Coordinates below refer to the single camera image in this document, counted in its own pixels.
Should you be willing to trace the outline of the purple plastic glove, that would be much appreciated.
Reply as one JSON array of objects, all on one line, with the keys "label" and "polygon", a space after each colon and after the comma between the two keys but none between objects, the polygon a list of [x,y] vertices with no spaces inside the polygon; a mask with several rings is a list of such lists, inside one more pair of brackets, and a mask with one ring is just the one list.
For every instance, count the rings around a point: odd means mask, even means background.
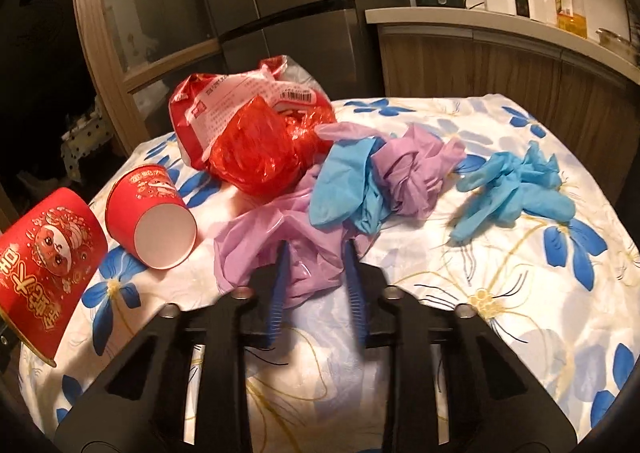
[{"label": "purple plastic glove", "polygon": [[213,239],[214,276],[221,293],[247,284],[254,269],[275,263],[284,241],[291,252],[284,306],[294,308],[342,284],[347,241],[355,241],[359,256],[369,251],[374,235],[345,222],[331,229],[310,224],[311,193],[319,173],[320,167],[312,166],[293,192],[249,210],[218,231]]}]

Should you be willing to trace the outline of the blue nitrile glove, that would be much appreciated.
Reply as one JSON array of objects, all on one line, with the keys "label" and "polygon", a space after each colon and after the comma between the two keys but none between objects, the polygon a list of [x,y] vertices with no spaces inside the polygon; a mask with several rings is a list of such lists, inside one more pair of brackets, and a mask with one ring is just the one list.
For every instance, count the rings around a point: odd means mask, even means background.
[{"label": "blue nitrile glove", "polygon": [[349,222],[367,235],[381,230],[390,217],[390,202],[378,185],[372,155],[383,146],[378,137],[333,143],[312,190],[311,225],[329,229]]}]

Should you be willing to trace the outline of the red plastic bag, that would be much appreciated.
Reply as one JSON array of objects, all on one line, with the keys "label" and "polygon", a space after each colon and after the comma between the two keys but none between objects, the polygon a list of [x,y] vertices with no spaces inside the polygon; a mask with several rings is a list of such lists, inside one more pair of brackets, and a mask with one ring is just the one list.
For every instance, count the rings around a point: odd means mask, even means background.
[{"label": "red plastic bag", "polygon": [[331,143],[316,127],[336,122],[331,104],[292,106],[282,112],[261,96],[236,112],[210,150],[208,170],[240,191],[273,199],[302,179]]}]

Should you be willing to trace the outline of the blue glove pair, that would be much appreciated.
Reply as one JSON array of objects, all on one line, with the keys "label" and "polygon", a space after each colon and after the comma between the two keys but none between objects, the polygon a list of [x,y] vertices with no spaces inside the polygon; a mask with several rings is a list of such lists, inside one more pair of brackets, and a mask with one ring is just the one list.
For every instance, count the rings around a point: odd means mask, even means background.
[{"label": "blue glove pair", "polygon": [[536,141],[528,143],[521,158],[512,152],[492,154],[457,182],[457,190],[471,197],[451,230],[451,241],[468,242],[489,225],[511,227],[524,213],[570,221],[576,206],[560,191],[561,184],[558,160],[547,158]]}]

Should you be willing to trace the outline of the red white snack bag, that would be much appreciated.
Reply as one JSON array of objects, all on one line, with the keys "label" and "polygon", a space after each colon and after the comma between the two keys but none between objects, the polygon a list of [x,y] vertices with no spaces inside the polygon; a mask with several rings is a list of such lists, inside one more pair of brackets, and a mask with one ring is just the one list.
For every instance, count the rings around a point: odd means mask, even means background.
[{"label": "red white snack bag", "polygon": [[264,59],[238,74],[194,73],[168,101],[168,112],[186,165],[203,170],[216,139],[245,103],[262,97],[276,112],[331,105],[317,80],[286,54]]}]

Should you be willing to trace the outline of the red paper cup with cartoon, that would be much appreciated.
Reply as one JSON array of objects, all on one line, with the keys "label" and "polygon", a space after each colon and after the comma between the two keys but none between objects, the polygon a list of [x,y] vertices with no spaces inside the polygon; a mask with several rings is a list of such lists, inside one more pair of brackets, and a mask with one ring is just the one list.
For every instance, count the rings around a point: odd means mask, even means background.
[{"label": "red paper cup with cartoon", "polygon": [[51,193],[1,236],[1,319],[50,366],[107,251],[98,218],[67,188]]}]

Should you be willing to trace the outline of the kitchen counter with cabinets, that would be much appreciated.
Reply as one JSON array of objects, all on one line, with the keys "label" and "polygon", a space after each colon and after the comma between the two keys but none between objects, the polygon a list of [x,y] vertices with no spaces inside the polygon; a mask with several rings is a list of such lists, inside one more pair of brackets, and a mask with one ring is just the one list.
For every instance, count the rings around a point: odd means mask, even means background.
[{"label": "kitchen counter with cabinets", "polygon": [[499,94],[551,130],[611,202],[637,169],[639,70],[552,26],[485,11],[370,9],[385,91],[396,97]]}]

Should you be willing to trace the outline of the red paper cup lying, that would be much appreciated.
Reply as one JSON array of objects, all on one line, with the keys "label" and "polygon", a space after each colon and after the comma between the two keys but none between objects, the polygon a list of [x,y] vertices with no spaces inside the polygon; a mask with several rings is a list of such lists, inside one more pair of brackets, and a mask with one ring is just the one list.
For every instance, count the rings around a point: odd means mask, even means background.
[{"label": "red paper cup lying", "polygon": [[108,234],[149,268],[168,270],[189,257],[198,225],[165,166],[139,166],[120,177],[105,205]]}]

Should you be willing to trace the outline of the floral white blue tablecloth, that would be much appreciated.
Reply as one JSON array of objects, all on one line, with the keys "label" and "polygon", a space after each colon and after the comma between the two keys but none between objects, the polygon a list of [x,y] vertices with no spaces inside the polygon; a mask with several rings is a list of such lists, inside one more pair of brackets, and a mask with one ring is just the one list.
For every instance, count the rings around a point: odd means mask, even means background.
[{"label": "floral white blue tablecloth", "polygon": [[[523,155],[536,143],[560,167],[561,193],[576,207],[567,224],[523,214],[471,241],[449,236],[468,195],[449,187],[424,221],[388,219],[369,248],[393,285],[421,303],[467,303],[527,365],[584,437],[631,379],[639,358],[638,239],[614,210],[608,169],[636,153],[634,110],[536,111],[499,95],[454,99],[361,99],[335,103],[342,122],[392,136],[422,125],[468,150],[464,170],[491,154]],[[168,168],[200,235],[191,256],[168,271],[146,268],[111,242],[62,340],[53,365],[18,356],[27,413],[44,432],[58,424],[116,353],[165,303],[195,309],[218,294],[217,234],[260,207],[235,188],[183,163],[172,132],[140,144],[125,163]],[[344,286],[286,311],[277,345],[249,350],[247,399],[258,452],[348,452],[382,439],[388,369],[382,350],[357,345]]]}]

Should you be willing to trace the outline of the polka dot cloth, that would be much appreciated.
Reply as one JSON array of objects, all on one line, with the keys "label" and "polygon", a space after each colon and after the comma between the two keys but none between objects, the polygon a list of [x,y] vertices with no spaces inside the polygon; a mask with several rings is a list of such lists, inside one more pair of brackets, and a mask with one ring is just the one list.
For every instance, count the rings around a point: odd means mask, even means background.
[{"label": "polka dot cloth", "polygon": [[114,137],[110,117],[103,111],[99,97],[94,98],[93,110],[82,115],[62,135],[61,156],[68,178],[81,183],[80,160],[104,146]]}]

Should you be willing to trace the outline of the cooking oil bottle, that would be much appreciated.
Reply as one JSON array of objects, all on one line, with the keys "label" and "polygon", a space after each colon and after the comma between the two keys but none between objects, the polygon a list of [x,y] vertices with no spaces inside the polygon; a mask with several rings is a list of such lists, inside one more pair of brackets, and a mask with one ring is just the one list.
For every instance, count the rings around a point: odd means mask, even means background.
[{"label": "cooking oil bottle", "polygon": [[581,38],[588,37],[584,0],[553,0],[556,26]]}]

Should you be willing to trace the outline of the steel bowl on counter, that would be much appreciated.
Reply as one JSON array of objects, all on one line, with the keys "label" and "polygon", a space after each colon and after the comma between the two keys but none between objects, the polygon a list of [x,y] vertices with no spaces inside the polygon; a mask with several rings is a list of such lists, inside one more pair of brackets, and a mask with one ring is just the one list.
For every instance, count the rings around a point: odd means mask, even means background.
[{"label": "steel bowl on counter", "polygon": [[596,33],[600,46],[612,51],[613,54],[617,54],[633,65],[637,64],[638,51],[631,42],[606,28],[598,28]]}]

